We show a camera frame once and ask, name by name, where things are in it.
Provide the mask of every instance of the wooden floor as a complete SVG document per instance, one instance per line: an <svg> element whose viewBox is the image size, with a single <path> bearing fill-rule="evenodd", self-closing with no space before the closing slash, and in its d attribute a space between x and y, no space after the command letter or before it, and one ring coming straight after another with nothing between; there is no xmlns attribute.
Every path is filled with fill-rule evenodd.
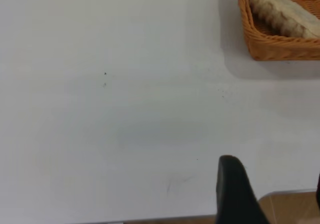
<svg viewBox="0 0 320 224"><path fill-rule="evenodd" d="M274 194L260 200L270 224L320 224L314 192ZM126 224L214 224L215 217L137 221Z"/></svg>

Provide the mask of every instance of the flour-dusted bread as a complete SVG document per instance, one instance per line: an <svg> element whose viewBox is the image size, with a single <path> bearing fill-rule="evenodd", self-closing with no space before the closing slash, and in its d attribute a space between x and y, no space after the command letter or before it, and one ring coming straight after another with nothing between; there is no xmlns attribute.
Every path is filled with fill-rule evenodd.
<svg viewBox="0 0 320 224"><path fill-rule="evenodd" d="M320 38L320 20L292 0L250 0L253 13L281 35Z"/></svg>

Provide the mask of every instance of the wicker basket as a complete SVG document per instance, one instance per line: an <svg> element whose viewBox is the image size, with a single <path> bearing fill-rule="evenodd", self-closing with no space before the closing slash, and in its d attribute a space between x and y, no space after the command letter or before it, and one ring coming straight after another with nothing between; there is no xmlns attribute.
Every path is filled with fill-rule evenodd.
<svg viewBox="0 0 320 224"><path fill-rule="evenodd" d="M292 0L320 19L320 0ZM320 60L320 39L278 35L252 14L249 0L238 0L244 39L255 60Z"/></svg>

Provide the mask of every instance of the white table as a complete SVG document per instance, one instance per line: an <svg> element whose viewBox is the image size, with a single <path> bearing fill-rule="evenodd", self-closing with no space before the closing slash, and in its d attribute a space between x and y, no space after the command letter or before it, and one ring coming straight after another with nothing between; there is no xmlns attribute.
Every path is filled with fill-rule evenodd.
<svg viewBox="0 0 320 224"><path fill-rule="evenodd" d="M0 0L0 223L214 214L314 189L320 64L256 62L237 0Z"/></svg>

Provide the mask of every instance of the woven basket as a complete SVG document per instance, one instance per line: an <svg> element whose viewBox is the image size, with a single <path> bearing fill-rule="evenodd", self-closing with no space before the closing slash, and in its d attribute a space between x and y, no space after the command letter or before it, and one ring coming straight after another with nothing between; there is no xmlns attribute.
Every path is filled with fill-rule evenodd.
<svg viewBox="0 0 320 224"><path fill-rule="evenodd" d="M292 0L320 19L320 0ZM320 39L280 36L252 14L249 0L238 0L244 39L258 61L320 60Z"/></svg>

